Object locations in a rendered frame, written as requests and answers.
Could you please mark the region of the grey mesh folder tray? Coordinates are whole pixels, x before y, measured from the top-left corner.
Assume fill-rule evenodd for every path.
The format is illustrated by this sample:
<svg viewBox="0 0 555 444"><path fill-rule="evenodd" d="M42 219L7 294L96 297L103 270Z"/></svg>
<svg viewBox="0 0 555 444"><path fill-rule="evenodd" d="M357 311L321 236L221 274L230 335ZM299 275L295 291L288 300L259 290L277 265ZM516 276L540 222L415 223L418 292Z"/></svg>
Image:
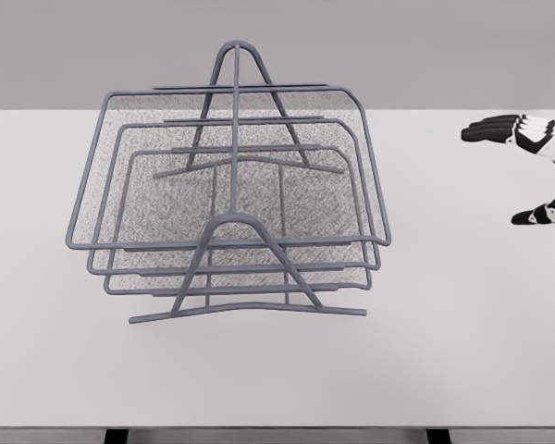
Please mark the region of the grey mesh folder tray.
<svg viewBox="0 0 555 444"><path fill-rule="evenodd" d="M388 217L376 169L364 108L352 92L326 84L240 85L240 121L249 118L298 117L337 118L350 125L364 141L376 185L384 235L378 244L391 242ZM97 176L106 163L106 142L126 124L155 124L168 121L204 123L221 120L231 124L233 86L152 89L141 92L112 92L103 102L92 145L66 235L73 250L91 251L88 238L95 220L91 211L98 204Z"/></svg>
<svg viewBox="0 0 555 444"><path fill-rule="evenodd" d="M168 121L121 126L117 134L106 142L106 163L97 176L98 204L91 211L95 226L88 238L92 247L92 259L96 253L113 249L112 243L103 243L99 239L101 222L115 169L126 164L129 154L177 149L185 151L189 157L207 149L215 152L224 150L229 153L231 141L231 124L221 120L204 123ZM356 136L352 127L340 119L326 117L298 117L286 120L258 117L244 119L239 124L239 153L248 146L259 146L266 150L286 146L293 150L301 150L306 145L315 144L339 148L354 159L364 190L370 228L368 242L376 256L374 264L370 267L373 268L377 264L378 244L384 235L383 219L365 143Z"/></svg>
<svg viewBox="0 0 555 444"><path fill-rule="evenodd" d="M354 159L333 146L139 151L115 169L91 269L113 294L366 288L376 256ZM296 268L296 274L290 268Z"/></svg>

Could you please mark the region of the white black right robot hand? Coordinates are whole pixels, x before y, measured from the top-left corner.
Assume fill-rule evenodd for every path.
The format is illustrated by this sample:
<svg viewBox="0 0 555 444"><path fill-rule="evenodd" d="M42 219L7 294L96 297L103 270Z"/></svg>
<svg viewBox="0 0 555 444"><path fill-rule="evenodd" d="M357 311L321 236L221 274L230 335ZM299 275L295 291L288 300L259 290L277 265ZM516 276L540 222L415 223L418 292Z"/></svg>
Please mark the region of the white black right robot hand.
<svg viewBox="0 0 555 444"><path fill-rule="evenodd" d="M555 119L530 114L486 117L461 130L464 142L511 144L555 165ZM512 216L515 226L555 225L555 198Z"/></svg>

